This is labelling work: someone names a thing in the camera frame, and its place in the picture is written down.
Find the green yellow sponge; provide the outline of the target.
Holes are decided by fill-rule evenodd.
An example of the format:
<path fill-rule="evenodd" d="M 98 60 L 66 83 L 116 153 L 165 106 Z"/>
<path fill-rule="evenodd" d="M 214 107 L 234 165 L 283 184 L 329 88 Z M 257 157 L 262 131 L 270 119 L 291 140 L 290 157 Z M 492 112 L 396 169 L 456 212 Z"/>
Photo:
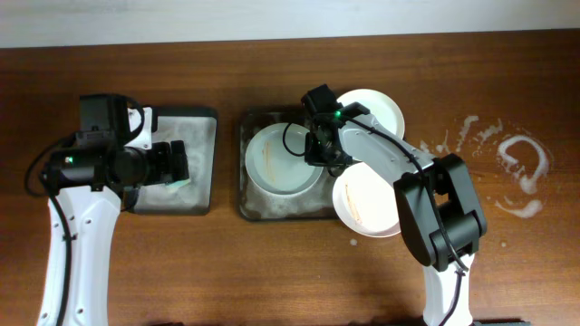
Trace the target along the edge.
<path fill-rule="evenodd" d="M 170 193 L 175 193 L 177 192 L 179 189 L 181 189 L 182 187 L 188 185 L 190 183 L 189 179 L 184 179 L 184 180 L 180 180 L 180 181 L 176 181 L 173 183 L 170 183 L 167 185 L 167 190 Z"/>

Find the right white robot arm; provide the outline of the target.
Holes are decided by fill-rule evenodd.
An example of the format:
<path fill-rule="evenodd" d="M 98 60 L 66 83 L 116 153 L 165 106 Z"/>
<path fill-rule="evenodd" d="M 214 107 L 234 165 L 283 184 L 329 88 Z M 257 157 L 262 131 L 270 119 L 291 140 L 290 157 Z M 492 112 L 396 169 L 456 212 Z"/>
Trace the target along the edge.
<path fill-rule="evenodd" d="M 392 185 L 403 241 L 423 267 L 423 323 L 473 324 L 469 272 L 487 221 L 465 162 L 419 151 L 359 103 L 303 106 L 310 120 L 307 163 L 343 167 L 359 160 Z"/>

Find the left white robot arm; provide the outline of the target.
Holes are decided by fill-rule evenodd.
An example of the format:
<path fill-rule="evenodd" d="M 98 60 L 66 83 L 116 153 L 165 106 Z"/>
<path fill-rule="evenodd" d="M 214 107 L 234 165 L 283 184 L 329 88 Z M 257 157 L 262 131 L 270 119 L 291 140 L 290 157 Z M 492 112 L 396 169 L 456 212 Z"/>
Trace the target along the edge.
<path fill-rule="evenodd" d="M 184 142 L 153 142 L 154 109 L 115 93 L 83 95 L 80 104 L 80 130 L 45 148 L 25 173 L 38 178 L 50 212 L 40 325 L 107 324 L 118 217 L 135 207 L 141 187 L 189 178 Z"/>

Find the white plate with red stain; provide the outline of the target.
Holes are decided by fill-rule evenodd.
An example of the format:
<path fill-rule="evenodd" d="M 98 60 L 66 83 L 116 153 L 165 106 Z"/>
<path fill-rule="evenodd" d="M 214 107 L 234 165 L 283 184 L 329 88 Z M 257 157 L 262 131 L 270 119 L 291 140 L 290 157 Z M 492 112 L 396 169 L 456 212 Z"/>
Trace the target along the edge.
<path fill-rule="evenodd" d="M 333 207 L 358 234 L 390 237 L 401 232 L 393 187 L 365 163 L 348 167 L 335 180 Z"/>

